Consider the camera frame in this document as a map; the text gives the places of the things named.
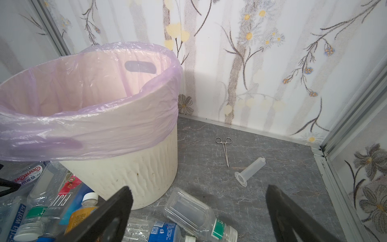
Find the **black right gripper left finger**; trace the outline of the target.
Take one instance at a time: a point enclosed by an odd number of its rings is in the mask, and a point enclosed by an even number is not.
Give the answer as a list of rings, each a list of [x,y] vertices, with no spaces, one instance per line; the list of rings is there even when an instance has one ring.
[[[83,222],[57,242],[120,242],[134,203],[128,186],[122,187]]]

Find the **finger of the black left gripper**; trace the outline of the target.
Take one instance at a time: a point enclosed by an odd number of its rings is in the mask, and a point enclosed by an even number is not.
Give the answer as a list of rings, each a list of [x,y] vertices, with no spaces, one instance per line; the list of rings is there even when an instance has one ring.
[[[11,194],[13,192],[18,191],[19,188],[21,187],[21,184],[0,178],[0,186],[4,187],[4,188],[8,188],[7,190],[3,190],[0,192],[0,197],[3,197],[3,196],[6,196],[8,194]]]

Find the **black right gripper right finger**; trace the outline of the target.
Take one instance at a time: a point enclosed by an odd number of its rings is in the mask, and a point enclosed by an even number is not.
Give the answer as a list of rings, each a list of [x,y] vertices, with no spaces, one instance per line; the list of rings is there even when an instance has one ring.
[[[339,241],[277,186],[268,185],[265,198],[278,242],[296,242],[298,238],[303,242]]]

